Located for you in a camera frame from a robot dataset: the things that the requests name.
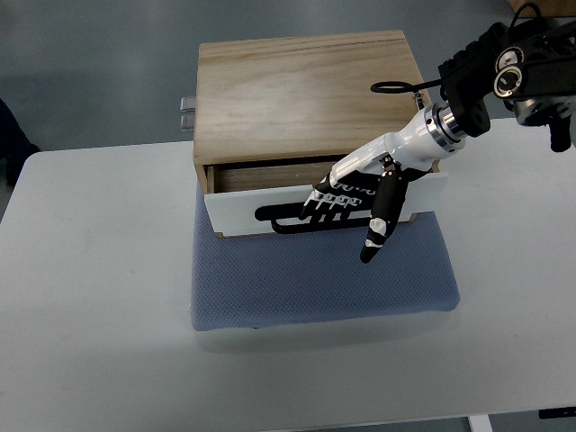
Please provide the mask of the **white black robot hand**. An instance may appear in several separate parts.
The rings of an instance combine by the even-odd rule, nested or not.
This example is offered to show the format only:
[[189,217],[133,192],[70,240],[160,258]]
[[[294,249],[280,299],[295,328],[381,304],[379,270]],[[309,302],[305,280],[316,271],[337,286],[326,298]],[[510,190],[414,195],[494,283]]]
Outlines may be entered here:
[[340,159],[314,186],[301,220],[331,221],[370,211],[360,259],[370,262],[394,232],[409,183],[428,174],[438,160],[464,147],[451,108],[436,103],[416,113],[402,130],[387,132]]

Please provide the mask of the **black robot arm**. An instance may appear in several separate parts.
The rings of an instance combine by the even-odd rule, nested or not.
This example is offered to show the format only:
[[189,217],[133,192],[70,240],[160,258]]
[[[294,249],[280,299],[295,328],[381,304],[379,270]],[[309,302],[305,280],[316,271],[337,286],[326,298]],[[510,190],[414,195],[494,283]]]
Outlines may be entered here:
[[478,40],[438,68],[443,97],[460,132],[479,137],[490,128],[484,97],[493,94],[517,123],[548,127],[551,149],[572,145],[575,112],[575,23],[542,15],[511,25],[494,23]]

